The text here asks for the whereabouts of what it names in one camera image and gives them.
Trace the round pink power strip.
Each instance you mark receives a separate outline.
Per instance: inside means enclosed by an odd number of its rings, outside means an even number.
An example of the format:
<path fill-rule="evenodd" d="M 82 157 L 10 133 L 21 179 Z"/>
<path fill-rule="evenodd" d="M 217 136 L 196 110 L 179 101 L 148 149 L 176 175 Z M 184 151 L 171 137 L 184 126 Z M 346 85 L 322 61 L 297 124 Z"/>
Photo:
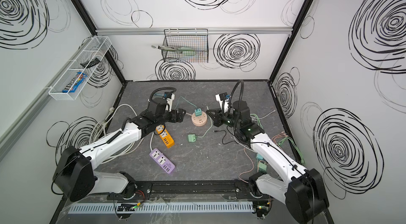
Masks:
<path fill-rule="evenodd" d="M 196 116 L 196 114 L 193 113 L 191 115 L 191 121 L 195 126 L 202 127 L 202 126 L 207 124 L 208 117 L 207 117 L 207 114 L 205 112 L 202 112 L 202 114 L 199 115 L 199 116 Z"/>

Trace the teal plug adapter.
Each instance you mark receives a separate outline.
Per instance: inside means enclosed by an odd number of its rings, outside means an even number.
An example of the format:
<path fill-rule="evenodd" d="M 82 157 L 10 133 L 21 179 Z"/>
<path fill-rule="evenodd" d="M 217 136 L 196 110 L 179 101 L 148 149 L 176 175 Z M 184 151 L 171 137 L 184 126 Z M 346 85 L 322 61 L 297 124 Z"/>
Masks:
<path fill-rule="evenodd" d="M 200 108 L 196 109 L 195 112 L 194 112 L 194 114 L 195 114 L 196 117 L 197 117 L 197 116 L 201 116 L 202 113 L 203 113 L 203 111 L 202 111 Z"/>

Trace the green plug adapter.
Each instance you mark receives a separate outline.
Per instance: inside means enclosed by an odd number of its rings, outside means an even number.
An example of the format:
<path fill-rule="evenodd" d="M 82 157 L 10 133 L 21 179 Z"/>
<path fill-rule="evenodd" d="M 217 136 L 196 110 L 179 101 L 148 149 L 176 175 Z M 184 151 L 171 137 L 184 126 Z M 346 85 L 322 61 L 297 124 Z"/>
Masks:
<path fill-rule="evenodd" d="M 188 134 L 188 142 L 192 143 L 197 140 L 197 136 L 195 134 Z"/>

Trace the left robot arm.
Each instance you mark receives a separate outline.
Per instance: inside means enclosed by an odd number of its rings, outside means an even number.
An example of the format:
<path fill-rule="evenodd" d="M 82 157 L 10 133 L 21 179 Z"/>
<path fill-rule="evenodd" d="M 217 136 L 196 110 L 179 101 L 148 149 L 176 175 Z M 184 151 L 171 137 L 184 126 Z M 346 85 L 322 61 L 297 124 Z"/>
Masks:
<path fill-rule="evenodd" d="M 185 115 L 184 109 L 172 109 L 165 99 L 151 99 L 146 110 L 136 117 L 126 118 L 115 132 L 79 149 L 74 146 L 65 149 L 53 175 L 53 183 L 71 202 L 90 194 L 105 193 L 132 199 L 138 189 L 128 173 L 97 172 L 96 169 L 119 150 L 148 136 L 157 126 L 181 123 Z"/>

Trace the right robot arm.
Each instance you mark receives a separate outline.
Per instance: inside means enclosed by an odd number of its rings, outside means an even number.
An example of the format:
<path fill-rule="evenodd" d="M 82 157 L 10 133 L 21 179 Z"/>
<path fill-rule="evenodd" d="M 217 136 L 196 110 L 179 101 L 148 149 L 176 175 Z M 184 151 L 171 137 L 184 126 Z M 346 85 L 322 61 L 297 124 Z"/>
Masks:
<path fill-rule="evenodd" d="M 237 142 L 260 154 L 277 172 L 279 178 L 258 172 L 249 179 L 252 194 L 264 194 L 286 205 L 300 224 L 312 221 L 329 207 L 329 200 L 321 174 L 307 169 L 287 155 L 257 123 L 252 120 L 246 101 L 235 101 L 227 111 L 207 110 L 213 125 L 229 126 Z"/>

